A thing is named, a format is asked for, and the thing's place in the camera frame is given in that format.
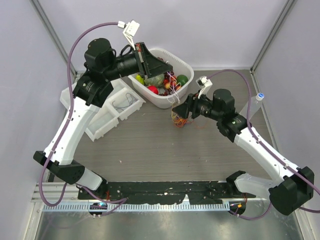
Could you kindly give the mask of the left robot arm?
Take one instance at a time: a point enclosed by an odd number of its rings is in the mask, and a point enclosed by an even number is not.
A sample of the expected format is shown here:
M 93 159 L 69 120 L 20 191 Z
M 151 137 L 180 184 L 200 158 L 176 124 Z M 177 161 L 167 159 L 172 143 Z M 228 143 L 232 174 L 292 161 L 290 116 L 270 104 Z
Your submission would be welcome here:
M 116 54 L 109 40 L 92 40 L 84 53 L 85 73 L 71 89 L 70 107 L 50 145 L 36 151 L 35 161 L 65 183 L 89 189 L 93 198 L 100 200 L 108 191 L 108 182 L 74 159 L 76 148 L 93 117 L 114 90 L 112 81 L 139 74 L 152 78 L 173 70 L 165 61 L 154 56 L 144 42 L 127 46 Z

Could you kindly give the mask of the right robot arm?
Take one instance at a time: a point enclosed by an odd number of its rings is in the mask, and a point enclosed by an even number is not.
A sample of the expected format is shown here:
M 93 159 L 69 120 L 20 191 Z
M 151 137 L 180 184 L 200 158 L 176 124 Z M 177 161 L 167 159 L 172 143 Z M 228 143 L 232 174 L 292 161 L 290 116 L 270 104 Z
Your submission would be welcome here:
M 179 117 L 192 119 L 204 116 L 216 121 L 219 132 L 245 150 L 270 179 L 237 171 L 226 180 L 226 193 L 233 198 L 248 193 L 270 201 L 281 214 L 290 215 L 319 193 L 314 185 L 315 174 L 309 167 L 300 168 L 271 147 L 249 121 L 238 114 L 235 99 L 227 89 L 217 89 L 213 99 L 201 93 L 189 94 L 184 103 L 172 111 Z

